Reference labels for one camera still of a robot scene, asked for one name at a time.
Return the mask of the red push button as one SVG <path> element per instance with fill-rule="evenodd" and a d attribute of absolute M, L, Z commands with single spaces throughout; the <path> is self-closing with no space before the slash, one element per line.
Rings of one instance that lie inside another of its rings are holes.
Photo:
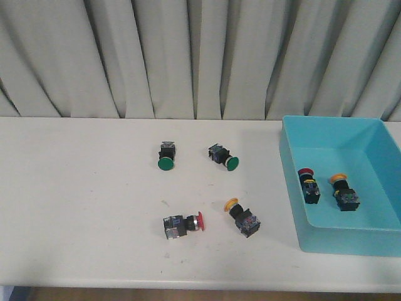
<path fill-rule="evenodd" d="M 168 240 L 186 236 L 188 231 L 204 231 L 205 228 L 203 215 L 200 211 L 186 218 L 182 215 L 168 216 L 163 219 L 163 224 L 164 233 Z"/>
<path fill-rule="evenodd" d="M 305 167 L 298 170 L 298 176 L 305 203 L 318 204 L 321 194 L 318 183 L 314 178 L 314 171 Z"/>

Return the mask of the yellow push button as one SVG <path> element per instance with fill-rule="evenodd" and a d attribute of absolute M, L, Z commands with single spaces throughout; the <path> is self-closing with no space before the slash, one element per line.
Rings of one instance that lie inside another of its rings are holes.
<path fill-rule="evenodd" d="M 333 197 L 341 211 L 356 211 L 360 205 L 359 197 L 355 190 L 349 187 L 347 178 L 347 175 L 343 173 L 330 177 Z"/>
<path fill-rule="evenodd" d="M 244 209 L 239 204 L 238 198 L 228 200 L 224 205 L 224 211 L 233 218 L 236 227 L 246 238 L 259 230 L 261 222 L 258 217 L 250 209 Z"/>

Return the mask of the blue plastic box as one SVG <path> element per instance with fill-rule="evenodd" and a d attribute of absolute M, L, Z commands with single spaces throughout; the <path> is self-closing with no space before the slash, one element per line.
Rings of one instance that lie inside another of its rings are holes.
<path fill-rule="evenodd" d="M 279 152 L 303 251 L 400 256 L 400 148 L 381 120 L 289 115 Z"/>

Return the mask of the right green push button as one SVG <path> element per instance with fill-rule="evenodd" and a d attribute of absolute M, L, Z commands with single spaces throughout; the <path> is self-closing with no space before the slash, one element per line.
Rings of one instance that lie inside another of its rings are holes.
<path fill-rule="evenodd" d="M 209 158 L 216 164 L 222 164 L 228 171 L 234 171 L 239 165 L 239 158 L 232 156 L 223 145 L 214 144 L 208 148 Z"/>

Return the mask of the green push button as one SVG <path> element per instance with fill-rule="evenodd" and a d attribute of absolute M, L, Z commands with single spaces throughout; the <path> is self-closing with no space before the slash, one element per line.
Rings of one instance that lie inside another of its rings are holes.
<path fill-rule="evenodd" d="M 216 164 L 222 164 L 228 171 L 234 171 L 239 165 L 239 158 L 232 156 L 223 145 L 214 144 L 208 148 L 209 158 Z"/>
<path fill-rule="evenodd" d="M 160 145 L 158 167 L 163 171 L 169 171 L 174 168 L 175 161 L 175 142 L 164 141 Z"/>

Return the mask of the left green push button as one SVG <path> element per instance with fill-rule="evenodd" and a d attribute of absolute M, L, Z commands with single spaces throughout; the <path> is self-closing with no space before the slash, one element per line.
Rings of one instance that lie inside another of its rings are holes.
<path fill-rule="evenodd" d="M 169 171 L 174 168 L 175 161 L 175 142 L 164 141 L 160 145 L 158 167 L 163 171 Z"/>

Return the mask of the lying red push button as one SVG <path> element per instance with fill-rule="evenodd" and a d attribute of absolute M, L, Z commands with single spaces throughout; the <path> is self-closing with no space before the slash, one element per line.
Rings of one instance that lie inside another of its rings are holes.
<path fill-rule="evenodd" d="M 168 216 L 163 219 L 163 224 L 164 233 L 168 240 L 186 236 L 188 231 L 204 231 L 205 228 L 203 215 L 200 211 L 186 218 L 182 215 Z"/>

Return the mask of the lying yellow push button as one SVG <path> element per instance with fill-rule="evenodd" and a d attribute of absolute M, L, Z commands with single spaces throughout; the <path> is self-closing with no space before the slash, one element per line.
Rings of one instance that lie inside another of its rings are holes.
<path fill-rule="evenodd" d="M 239 204 L 238 198 L 228 200 L 224 205 L 224 211 L 233 218 L 236 227 L 246 238 L 259 230 L 261 222 L 258 217 L 250 209 L 244 209 Z"/>

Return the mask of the grey pleated curtain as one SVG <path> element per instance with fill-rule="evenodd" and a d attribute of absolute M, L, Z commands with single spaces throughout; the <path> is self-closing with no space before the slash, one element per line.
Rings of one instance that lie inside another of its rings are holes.
<path fill-rule="evenodd" d="M 399 1 L 2 1 L 1 115 L 400 120 Z"/>

